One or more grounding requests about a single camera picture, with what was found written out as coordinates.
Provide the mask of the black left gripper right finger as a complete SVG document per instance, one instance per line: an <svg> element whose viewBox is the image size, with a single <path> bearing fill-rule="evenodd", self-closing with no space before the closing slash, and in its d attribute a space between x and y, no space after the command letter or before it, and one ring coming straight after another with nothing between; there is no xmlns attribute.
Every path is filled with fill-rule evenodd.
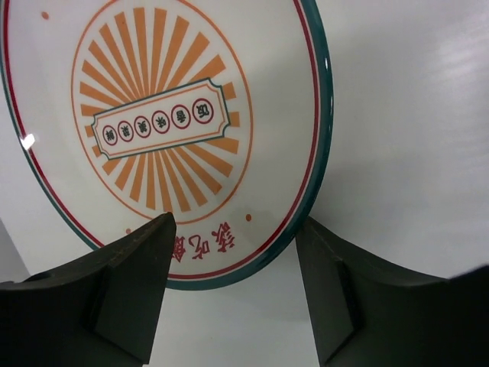
<svg viewBox="0 0 489 367"><path fill-rule="evenodd" d="M488 267L439 278L307 219L296 235L322 366L486 366Z"/></svg>

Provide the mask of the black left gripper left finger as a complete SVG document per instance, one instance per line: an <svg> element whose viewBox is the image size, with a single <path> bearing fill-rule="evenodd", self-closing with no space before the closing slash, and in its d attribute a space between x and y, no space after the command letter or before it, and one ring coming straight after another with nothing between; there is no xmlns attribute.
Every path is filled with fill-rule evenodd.
<svg viewBox="0 0 489 367"><path fill-rule="evenodd" d="M73 261L1 285L3 366L143 366L176 238L171 213Z"/></svg>

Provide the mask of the white plate orange sunburst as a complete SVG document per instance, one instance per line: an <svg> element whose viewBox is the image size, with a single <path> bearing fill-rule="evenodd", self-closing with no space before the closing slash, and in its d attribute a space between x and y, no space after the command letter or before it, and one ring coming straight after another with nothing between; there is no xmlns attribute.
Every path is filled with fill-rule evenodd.
<svg viewBox="0 0 489 367"><path fill-rule="evenodd" d="M316 1L3 1L3 185L99 250L164 213L170 288L243 281L322 184L333 78Z"/></svg>

